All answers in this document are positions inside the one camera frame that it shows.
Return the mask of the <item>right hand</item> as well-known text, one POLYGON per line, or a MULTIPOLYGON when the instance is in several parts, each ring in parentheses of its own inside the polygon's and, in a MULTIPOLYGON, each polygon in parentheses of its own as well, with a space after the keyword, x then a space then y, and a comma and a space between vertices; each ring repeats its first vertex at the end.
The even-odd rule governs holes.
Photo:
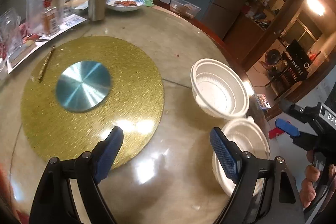
MULTIPOLYGON (((313 187, 313 183, 318 181, 320 176, 320 171, 313 165, 309 165, 305 170, 305 178, 301 183, 301 190, 299 192, 299 197, 302 203, 303 208, 307 208, 311 202, 315 199, 316 192, 313 187)), ((330 189, 327 192, 326 198, 321 206, 321 210, 323 210, 326 205, 329 203, 335 192, 335 166, 331 165, 329 168, 329 179, 333 179, 330 185, 330 189)))

